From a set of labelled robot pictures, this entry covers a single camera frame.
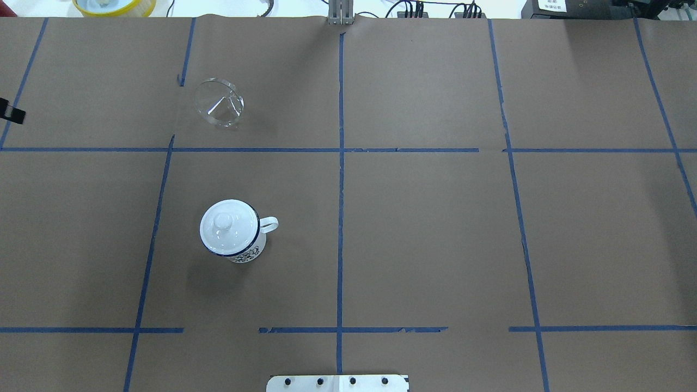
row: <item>mug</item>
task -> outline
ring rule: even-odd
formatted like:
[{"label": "mug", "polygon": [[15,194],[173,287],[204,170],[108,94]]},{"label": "mug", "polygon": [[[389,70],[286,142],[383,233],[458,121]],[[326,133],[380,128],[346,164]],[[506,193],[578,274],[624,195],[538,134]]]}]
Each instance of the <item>mug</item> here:
[{"label": "mug", "polygon": [[266,234],[278,227],[278,219],[259,219],[249,204],[240,200],[215,203],[201,218],[199,234],[205,247],[214,255],[233,263],[256,259],[266,246]]}]

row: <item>mug lid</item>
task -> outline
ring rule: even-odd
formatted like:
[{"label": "mug lid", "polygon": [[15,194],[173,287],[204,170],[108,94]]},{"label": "mug lid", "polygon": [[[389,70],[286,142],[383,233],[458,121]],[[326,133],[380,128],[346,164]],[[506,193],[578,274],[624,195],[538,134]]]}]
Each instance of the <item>mug lid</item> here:
[{"label": "mug lid", "polygon": [[247,250],[259,235],[259,215],[245,202],[223,200],[209,208],[199,227],[201,241],[216,255],[234,256]]}]

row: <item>clear glass cup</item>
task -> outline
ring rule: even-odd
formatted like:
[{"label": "clear glass cup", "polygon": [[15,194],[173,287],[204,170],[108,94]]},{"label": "clear glass cup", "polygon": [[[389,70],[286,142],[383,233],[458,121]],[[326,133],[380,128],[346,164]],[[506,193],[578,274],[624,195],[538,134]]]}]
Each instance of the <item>clear glass cup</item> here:
[{"label": "clear glass cup", "polygon": [[206,79],[194,93],[196,111],[218,128],[234,127],[245,109],[245,101],[234,84],[225,79]]}]

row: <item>white label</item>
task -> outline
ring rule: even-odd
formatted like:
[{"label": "white label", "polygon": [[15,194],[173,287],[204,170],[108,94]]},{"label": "white label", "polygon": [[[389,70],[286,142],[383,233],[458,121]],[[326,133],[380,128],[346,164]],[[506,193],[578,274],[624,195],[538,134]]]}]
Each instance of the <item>white label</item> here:
[{"label": "white label", "polygon": [[537,5],[541,10],[548,10],[556,13],[566,12],[566,0],[537,0]]}]

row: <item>white bowl with yellow rim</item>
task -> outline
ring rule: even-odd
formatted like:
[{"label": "white bowl with yellow rim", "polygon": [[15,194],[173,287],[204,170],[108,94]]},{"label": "white bowl with yellow rim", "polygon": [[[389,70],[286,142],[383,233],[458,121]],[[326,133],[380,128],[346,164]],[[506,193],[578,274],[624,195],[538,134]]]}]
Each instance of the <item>white bowl with yellow rim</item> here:
[{"label": "white bowl with yellow rim", "polygon": [[148,17],[157,0],[72,0],[86,17]]}]

